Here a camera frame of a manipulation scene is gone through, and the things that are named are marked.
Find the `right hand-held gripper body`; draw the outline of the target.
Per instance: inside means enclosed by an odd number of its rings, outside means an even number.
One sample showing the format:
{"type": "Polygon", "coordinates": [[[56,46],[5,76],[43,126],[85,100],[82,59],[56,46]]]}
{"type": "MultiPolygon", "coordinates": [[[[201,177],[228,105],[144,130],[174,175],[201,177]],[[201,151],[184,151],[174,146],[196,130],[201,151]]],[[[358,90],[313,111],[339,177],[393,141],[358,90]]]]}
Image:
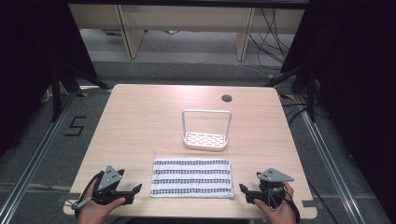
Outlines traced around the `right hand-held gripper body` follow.
{"type": "Polygon", "coordinates": [[[258,178],[260,180],[260,190],[248,189],[246,201],[247,203],[254,203],[255,199],[259,199],[270,209],[276,210],[282,204],[286,196],[284,182],[292,182],[294,178],[275,168],[268,168],[261,173],[261,178],[258,178]]]}

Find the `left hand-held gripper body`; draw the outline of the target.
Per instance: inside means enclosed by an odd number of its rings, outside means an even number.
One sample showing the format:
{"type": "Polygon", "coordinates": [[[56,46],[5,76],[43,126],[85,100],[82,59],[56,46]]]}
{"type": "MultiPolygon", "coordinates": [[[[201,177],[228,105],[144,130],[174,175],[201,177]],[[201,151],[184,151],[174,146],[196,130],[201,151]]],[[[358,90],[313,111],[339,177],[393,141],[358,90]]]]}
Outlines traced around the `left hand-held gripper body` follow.
{"type": "Polygon", "coordinates": [[[125,198],[123,205],[132,204],[134,195],[131,191],[117,191],[117,186],[122,180],[122,176],[111,166],[108,165],[106,169],[100,173],[100,176],[93,187],[93,200],[101,205],[107,205],[117,200],[118,198],[125,198]]]}

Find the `striped white cloth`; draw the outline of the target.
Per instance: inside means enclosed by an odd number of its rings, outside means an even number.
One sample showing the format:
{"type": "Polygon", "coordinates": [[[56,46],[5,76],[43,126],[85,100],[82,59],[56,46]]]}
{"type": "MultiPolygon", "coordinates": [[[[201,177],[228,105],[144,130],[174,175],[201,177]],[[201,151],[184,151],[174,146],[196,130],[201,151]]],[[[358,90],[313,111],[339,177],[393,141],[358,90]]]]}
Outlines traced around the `striped white cloth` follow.
{"type": "Polygon", "coordinates": [[[153,159],[152,198],[232,199],[232,162],[224,159],[153,159]]]}

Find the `person's left hand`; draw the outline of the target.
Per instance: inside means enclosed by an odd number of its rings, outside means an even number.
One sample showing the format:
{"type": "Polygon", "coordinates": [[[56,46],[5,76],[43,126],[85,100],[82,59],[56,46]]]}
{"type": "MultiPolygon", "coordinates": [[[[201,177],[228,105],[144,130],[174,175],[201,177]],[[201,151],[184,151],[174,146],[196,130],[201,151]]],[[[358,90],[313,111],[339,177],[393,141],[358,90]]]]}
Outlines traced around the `person's left hand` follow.
{"type": "Polygon", "coordinates": [[[110,213],[123,205],[125,201],[125,198],[118,198],[107,205],[88,202],[79,211],[78,224],[106,224],[106,218],[110,213]]]}

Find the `person's right hand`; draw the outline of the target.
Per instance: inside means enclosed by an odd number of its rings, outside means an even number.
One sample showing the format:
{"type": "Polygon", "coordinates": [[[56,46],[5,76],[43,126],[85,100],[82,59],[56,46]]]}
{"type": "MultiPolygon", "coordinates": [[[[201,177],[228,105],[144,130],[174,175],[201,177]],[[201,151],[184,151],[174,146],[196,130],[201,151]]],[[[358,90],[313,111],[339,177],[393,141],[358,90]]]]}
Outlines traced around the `person's right hand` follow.
{"type": "Polygon", "coordinates": [[[285,201],[275,211],[259,199],[255,199],[254,204],[265,214],[262,224],[298,224],[293,209],[285,201]]]}

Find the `black metal stand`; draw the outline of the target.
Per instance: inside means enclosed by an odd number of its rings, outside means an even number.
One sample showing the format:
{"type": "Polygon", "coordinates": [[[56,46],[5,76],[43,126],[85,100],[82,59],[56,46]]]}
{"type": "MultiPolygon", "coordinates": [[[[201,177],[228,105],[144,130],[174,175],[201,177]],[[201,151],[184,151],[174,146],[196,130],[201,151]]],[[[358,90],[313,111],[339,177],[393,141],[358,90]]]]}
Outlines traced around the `black metal stand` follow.
{"type": "Polygon", "coordinates": [[[307,113],[312,122],[316,121],[314,113],[314,97],[315,97],[315,70],[311,63],[301,63],[295,68],[290,69],[278,78],[271,80],[265,84],[265,87],[274,87],[277,84],[295,76],[291,85],[294,93],[301,93],[306,90],[307,93],[307,113]]]}
{"type": "Polygon", "coordinates": [[[87,73],[69,63],[56,63],[51,72],[53,102],[53,114],[51,121],[55,121],[57,118],[59,118],[62,112],[61,86],[64,86],[67,93],[77,93],[80,91],[80,86],[76,81],[77,77],[82,77],[102,90],[112,89],[112,86],[106,84],[97,77],[95,71],[87,73]]]}

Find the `black curtain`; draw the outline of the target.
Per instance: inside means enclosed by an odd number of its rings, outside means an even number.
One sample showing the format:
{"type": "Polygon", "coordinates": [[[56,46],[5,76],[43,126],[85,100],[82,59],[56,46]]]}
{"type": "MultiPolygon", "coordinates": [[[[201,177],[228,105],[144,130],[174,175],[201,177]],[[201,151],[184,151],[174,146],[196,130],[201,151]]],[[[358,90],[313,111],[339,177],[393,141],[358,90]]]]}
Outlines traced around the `black curtain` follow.
{"type": "Polygon", "coordinates": [[[0,157],[53,76],[71,91],[97,79],[68,0],[0,0],[0,157]]]}
{"type": "Polygon", "coordinates": [[[396,0],[308,0],[282,69],[314,63],[320,95],[396,224],[396,0]]]}

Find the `beige wooden shelf unit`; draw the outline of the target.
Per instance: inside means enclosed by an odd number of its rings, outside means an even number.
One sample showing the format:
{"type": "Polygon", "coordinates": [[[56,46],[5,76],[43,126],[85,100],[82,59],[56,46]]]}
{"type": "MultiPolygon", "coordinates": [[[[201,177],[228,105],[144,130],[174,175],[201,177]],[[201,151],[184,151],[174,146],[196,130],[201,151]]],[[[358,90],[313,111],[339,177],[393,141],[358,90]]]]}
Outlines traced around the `beige wooden shelf unit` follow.
{"type": "Polygon", "coordinates": [[[243,61],[250,33],[297,32],[301,9],[268,7],[169,7],[71,4],[80,29],[119,30],[126,55],[136,57],[146,30],[226,32],[233,34],[236,58],[243,61]]]}

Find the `aluminium floor rail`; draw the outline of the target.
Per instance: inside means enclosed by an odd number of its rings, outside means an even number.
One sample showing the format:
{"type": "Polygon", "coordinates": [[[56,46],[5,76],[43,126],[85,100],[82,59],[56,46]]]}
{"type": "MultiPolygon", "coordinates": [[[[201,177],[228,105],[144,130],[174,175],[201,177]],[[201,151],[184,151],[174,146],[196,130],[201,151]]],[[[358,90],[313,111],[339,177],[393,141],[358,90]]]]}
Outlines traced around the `aluminium floor rail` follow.
{"type": "Polygon", "coordinates": [[[29,187],[29,184],[35,176],[40,164],[47,155],[50,145],[53,142],[53,139],[56,136],[60,126],[62,125],[65,113],[75,98],[75,93],[68,93],[65,96],[64,102],[61,106],[61,112],[59,113],[58,117],[50,123],[45,135],[41,139],[38,147],[35,149],[33,157],[29,160],[29,163],[23,170],[18,182],[14,185],[4,205],[0,208],[0,224],[8,224],[15,214],[25,192],[29,187]]]}
{"type": "Polygon", "coordinates": [[[316,145],[318,154],[323,160],[324,166],[329,174],[332,184],[344,206],[352,224],[366,224],[356,200],[352,196],[345,179],[338,169],[330,150],[328,149],[317,124],[311,119],[307,112],[303,113],[304,123],[316,145]]]}

